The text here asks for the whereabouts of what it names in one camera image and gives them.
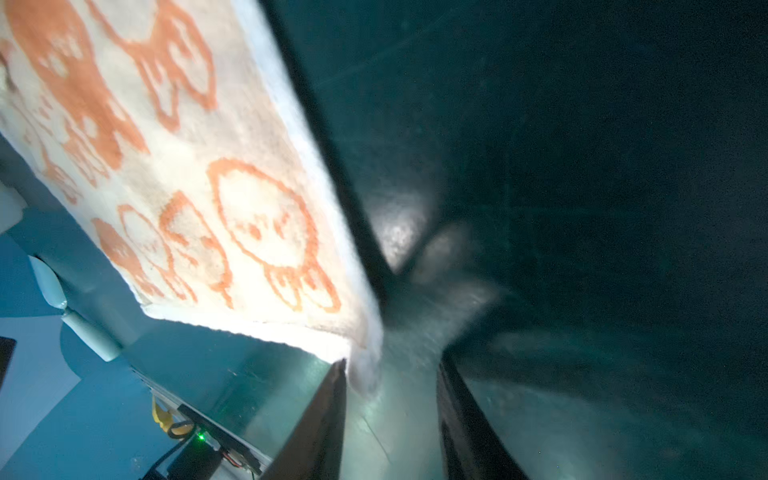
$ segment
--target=white spatula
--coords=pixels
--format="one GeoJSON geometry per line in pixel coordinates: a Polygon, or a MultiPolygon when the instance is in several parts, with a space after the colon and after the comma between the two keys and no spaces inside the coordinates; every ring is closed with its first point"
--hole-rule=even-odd
{"type": "Polygon", "coordinates": [[[88,322],[67,306],[67,297],[51,267],[37,257],[29,257],[29,263],[32,265],[32,271],[35,273],[35,279],[38,281],[45,301],[54,308],[64,310],[61,316],[64,323],[69,325],[69,328],[74,330],[80,339],[105,362],[116,359],[122,350],[120,344],[102,328],[88,322]]]}

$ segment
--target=white towel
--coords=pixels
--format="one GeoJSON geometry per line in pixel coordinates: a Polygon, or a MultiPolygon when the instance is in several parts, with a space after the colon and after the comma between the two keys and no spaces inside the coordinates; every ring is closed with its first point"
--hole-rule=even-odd
{"type": "Polygon", "coordinates": [[[0,131],[148,316],[350,358],[382,327],[252,0],[6,0],[0,131]]]}

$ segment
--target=white object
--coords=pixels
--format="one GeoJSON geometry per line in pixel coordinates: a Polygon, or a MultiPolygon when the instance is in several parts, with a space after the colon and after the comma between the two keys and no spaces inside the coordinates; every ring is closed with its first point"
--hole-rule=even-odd
{"type": "Polygon", "coordinates": [[[0,183],[0,235],[21,221],[27,202],[18,192],[0,183]]]}
{"type": "Polygon", "coordinates": [[[88,322],[80,314],[67,307],[67,297],[51,267],[37,257],[29,257],[35,279],[48,305],[64,310],[61,320],[71,328],[88,347],[105,362],[116,359],[122,350],[103,329],[88,322]]]}

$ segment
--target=dark green table surface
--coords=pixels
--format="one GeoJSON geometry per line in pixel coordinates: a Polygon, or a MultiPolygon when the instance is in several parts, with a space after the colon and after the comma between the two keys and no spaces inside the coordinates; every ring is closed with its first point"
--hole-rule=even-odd
{"type": "MultiPolygon", "coordinates": [[[[442,477],[449,345],[534,480],[768,476],[765,5],[269,10],[385,300],[344,478],[442,477]]],[[[326,365],[143,317],[61,210],[11,233],[137,368],[276,454],[326,365]]]]}

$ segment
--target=orange cartoon print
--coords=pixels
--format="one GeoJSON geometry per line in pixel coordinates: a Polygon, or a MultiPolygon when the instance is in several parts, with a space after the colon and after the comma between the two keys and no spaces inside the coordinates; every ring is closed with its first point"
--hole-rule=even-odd
{"type": "Polygon", "coordinates": [[[118,135],[148,152],[138,128],[104,83],[85,25],[68,0],[7,0],[5,14],[14,39],[66,111],[69,140],[64,148],[88,182],[95,186],[97,175],[109,177],[106,166],[117,170],[122,165],[118,135]]]}
{"type": "Polygon", "coordinates": [[[99,218],[91,220],[96,227],[101,249],[112,263],[127,271],[134,282],[145,293],[155,296],[165,296],[147,277],[141,267],[141,261],[133,249],[123,240],[123,237],[107,222],[99,218]]]}
{"type": "Polygon", "coordinates": [[[45,145],[40,138],[38,131],[35,129],[33,123],[29,120],[29,115],[17,106],[12,104],[14,111],[18,113],[23,125],[24,125],[24,142],[31,148],[32,156],[36,160],[36,164],[32,165],[33,170],[36,170],[43,177],[49,179],[54,183],[59,190],[64,194],[64,198],[70,204],[76,205],[78,199],[83,197],[78,185],[72,180],[72,177],[67,175],[67,172],[61,169],[57,164],[51,161],[48,156],[48,151],[45,149],[45,145]]]}
{"type": "Polygon", "coordinates": [[[295,312],[302,296],[328,313],[341,308],[336,288],[317,262],[317,229],[301,196],[240,160],[208,167],[214,203],[232,241],[264,268],[275,295],[295,312]]]}
{"type": "Polygon", "coordinates": [[[163,241],[163,237],[154,225],[131,205],[120,205],[118,213],[128,240],[138,248],[149,263],[157,268],[174,294],[185,300],[189,293],[196,303],[197,297],[190,286],[176,274],[174,256],[170,252],[170,247],[163,241]]]}
{"type": "Polygon", "coordinates": [[[91,0],[86,3],[110,40],[134,59],[164,127],[169,131],[179,128],[180,88],[206,110],[216,108],[214,57],[188,13],[171,0],[157,0],[150,37],[128,41],[118,35],[91,0]]]}
{"type": "Polygon", "coordinates": [[[224,248],[183,192],[176,192],[163,209],[160,232],[189,263],[188,268],[196,278],[212,277],[209,288],[220,293],[227,306],[233,308],[227,292],[232,284],[232,270],[224,248]]]}

